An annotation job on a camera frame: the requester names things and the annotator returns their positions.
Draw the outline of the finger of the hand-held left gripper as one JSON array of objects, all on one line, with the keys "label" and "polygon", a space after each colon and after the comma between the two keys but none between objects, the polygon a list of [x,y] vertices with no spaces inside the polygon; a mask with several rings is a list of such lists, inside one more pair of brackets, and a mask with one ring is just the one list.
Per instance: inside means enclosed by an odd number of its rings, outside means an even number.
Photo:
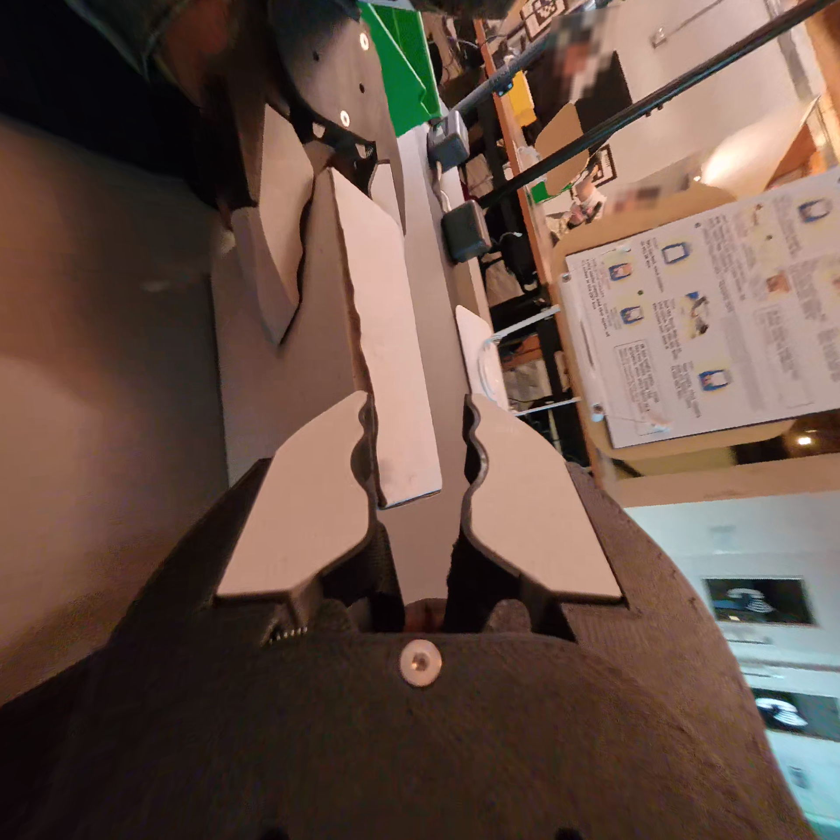
[{"label": "finger of the hand-held left gripper", "polygon": [[240,269],[268,340],[279,345],[299,305],[303,257],[301,219],[312,198],[314,173],[291,123],[264,111],[256,206],[233,212]]},{"label": "finger of the hand-held left gripper", "polygon": [[443,486],[403,232],[337,171],[333,198],[373,392],[380,506],[396,508]]}]

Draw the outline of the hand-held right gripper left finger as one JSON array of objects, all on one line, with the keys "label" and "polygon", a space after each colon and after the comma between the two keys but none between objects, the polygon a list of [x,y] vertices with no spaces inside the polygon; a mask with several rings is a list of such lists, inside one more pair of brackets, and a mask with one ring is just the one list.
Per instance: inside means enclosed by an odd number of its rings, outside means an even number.
[{"label": "hand-held right gripper left finger", "polygon": [[322,577],[370,541],[375,526],[375,407],[353,392],[278,448],[217,587],[224,601],[272,601],[286,632],[319,610]]}]

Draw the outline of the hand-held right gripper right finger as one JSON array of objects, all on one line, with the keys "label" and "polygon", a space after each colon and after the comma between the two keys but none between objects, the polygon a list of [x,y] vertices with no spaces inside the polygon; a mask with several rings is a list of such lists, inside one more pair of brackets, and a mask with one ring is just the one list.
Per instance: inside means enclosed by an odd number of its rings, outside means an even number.
[{"label": "hand-held right gripper right finger", "polygon": [[622,589],[562,454],[484,395],[465,397],[461,530],[483,557],[537,593],[614,604]]}]

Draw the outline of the green board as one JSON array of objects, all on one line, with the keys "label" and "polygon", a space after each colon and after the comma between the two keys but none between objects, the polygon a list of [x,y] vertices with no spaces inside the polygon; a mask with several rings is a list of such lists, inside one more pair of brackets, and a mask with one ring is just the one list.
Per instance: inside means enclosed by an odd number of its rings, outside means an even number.
[{"label": "green board", "polygon": [[360,2],[381,63],[392,126],[400,138],[441,115],[422,15],[411,2]]}]

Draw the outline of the open cardboard box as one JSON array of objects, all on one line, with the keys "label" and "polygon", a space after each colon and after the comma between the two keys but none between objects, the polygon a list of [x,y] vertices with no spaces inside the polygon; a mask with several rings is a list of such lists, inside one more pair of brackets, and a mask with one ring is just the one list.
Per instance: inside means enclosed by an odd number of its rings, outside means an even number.
[{"label": "open cardboard box", "polygon": [[[467,490],[463,414],[469,382],[455,308],[462,305],[490,322],[475,263],[452,266],[446,258],[442,214],[427,167],[427,126],[399,138],[406,210],[406,273],[434,424],[443,488],[436,495],[380,513],[392,546],[405,604],[447,594],[450,555],[459,535]],[[350,390],[341,360],[328,361],[337,339],[312,334],[300,351],[314,351],[301,374],[281,370],[282,347],[264,331],[255,295],[244,282],[233,236],[219,232],[211,268],[215,332],[224,416],[227,474],[234,484],[258,459]]]}]

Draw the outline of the white rounded card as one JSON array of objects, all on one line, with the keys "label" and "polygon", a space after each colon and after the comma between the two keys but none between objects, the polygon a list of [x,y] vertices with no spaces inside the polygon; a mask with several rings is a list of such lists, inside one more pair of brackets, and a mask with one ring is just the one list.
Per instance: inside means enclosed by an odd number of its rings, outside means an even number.
[{"label": "white rounded card", "polygon": [[469,393],[484,396],[510,411],[495,334],[490,325],[471,310],[458,305],[455,321],[469,384]]}]

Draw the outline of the light grey power adapter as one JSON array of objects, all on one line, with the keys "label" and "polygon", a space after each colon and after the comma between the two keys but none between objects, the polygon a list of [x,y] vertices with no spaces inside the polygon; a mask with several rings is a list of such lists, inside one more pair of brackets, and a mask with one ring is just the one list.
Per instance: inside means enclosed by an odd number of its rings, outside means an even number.
[{"label": "light grey power adapter", "polygon": [[448,172],[466,163],[468,158],[469,134],[458,110],[429,121],[427,159],[434,170]]}]

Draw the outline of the dark grey power adapter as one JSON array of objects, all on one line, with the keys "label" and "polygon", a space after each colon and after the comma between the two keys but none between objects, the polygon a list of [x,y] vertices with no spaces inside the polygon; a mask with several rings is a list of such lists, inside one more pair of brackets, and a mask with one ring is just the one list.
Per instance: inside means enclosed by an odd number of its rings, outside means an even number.
[{"label": "dark grey power adapter", "polygon": [[441,225],[448,257],[454,264],[465,264],[493,249],[485,214],[475,199],[447,210]]}]

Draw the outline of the black tripod pole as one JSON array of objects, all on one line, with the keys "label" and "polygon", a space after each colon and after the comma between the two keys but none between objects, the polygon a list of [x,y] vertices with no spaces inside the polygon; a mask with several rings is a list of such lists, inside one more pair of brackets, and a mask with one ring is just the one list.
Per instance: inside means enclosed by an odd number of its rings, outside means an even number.
[{"label": "black tripod pole", "polygon": [[578,77],[590,63],[592,56],[602,53],[602,40],[609,15],[614,11],[610,2],[579,2],[549,20],[541,35],[529,42],[520,54],[503,61],[496,70],[487,73],[476,89],[450,108],[462,116],[478,109],[494,95],[509,92],[513,78],[545,60],[555,86],[564,79]]},{"label": "black tripod pole", "polygon": [[655,111],[660,111],[667,102],[670,102],[678,95],[692,89],[705,79],[714,76],[741,58],[767,45],[773,39],[777,39],[788,33],[793,27],[803,24],[809,18],[832,5],[834,5],[834,1],[805,1],[798,3],[782,15],[773,17],[749,35],[744,36],[716,55],[706,59],[664,86],[651,92],[640,101],[634,102],[613,117],[600,122],[592,130],[585,132],[578,140],[554,152],[546,160],[530,166],[521,174],[505,181],[502,185],[494,188],[489,194],[481,197],[478,204],[485,211],[495,207],[511,194],[517,193],[528,184],[537,181],[540,177],[568,161],[586,147],[598,147],[604,142],[609,141],[614,133],[643,117],[648,117]]}]

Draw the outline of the yellow box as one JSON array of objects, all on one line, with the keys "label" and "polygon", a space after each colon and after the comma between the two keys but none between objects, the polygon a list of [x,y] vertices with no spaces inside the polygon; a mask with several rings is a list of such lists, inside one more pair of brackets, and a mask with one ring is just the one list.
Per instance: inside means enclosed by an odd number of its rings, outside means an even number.
[{"label": "yellow box", "polygon": [[520,128],[524,129],[536,121],[534,102],[524,71],[520,70],[513,76],[505,98]]}]

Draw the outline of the black and white marker print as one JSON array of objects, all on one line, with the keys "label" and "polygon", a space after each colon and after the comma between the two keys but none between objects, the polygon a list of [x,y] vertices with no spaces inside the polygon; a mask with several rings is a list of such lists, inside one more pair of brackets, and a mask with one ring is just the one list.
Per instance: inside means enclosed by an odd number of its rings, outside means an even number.
[{"label": "black and white marker print", "polygon": [[616,180],[616,165],[609,143],[604,143],[591,154],[582,176],[594,187],[604,186]]},{"label": "black and white marker print", "polygon": [[554,19],[566,14],[571,4],[570,1],[526,1],[519,14],[528,41],[534,42],[548,31]]}]

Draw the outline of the small cardboard piece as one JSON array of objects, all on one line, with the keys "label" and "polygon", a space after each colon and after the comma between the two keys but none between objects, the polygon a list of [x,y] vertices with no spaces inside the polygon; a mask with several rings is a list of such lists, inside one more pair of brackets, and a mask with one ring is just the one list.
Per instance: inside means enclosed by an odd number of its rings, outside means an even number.
[{"label": "small cardboard piece", "polygon": [[[577,103],[568,102],[541,130],[534,149],[540,160],[544,161],[554,152],[578,140],[583,134]],[[590,156],[591,148],[588,146],[546,174],[544,183],[549,197],[554,198],[560,195],[568,186],[574,184],[585,171]]]}]

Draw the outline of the dark wall picture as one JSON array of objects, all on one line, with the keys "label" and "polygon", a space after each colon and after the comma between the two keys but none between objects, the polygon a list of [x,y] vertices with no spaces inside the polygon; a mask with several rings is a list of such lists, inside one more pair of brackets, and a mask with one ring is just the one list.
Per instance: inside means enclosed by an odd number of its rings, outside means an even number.
[{"label": "dark wall picture", "polygon": [[702,579],[719,623],[816,627],[818,622],[801,577]]},{"label": "dark wall picture", "polygon": [[767,729],[831,742],[839,741],[837,699],[774,689],[751,688]]}]

